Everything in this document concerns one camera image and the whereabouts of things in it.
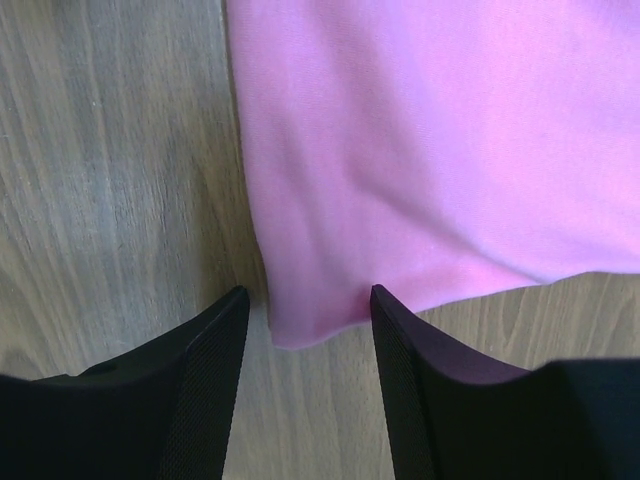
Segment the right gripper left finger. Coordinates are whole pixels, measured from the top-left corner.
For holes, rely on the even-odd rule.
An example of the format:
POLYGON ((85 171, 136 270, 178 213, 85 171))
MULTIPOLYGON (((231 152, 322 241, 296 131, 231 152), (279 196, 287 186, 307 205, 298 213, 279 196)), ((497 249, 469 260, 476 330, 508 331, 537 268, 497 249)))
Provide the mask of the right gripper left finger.
POLYGON ((195 318, 83 373, 1 379, 5 479, 219 479, 250 300, 195 318))

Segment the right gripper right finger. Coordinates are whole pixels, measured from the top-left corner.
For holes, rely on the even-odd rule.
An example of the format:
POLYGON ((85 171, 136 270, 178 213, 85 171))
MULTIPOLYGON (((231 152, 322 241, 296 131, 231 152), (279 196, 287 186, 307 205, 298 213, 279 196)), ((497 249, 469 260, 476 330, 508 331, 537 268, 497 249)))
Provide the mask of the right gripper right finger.
POLYGON ((635 479, 639 363, 491 358, 370 296, 393 470, 399 479, 635 479))

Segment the pink t shirt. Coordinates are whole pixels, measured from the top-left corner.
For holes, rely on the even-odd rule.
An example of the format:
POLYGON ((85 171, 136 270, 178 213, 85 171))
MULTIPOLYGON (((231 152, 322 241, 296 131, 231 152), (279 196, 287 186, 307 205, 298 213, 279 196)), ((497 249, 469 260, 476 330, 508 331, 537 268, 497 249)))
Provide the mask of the pink t shirt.
POLYGON ((273 343, 639 270, 635 1, 231 1, 273 343))

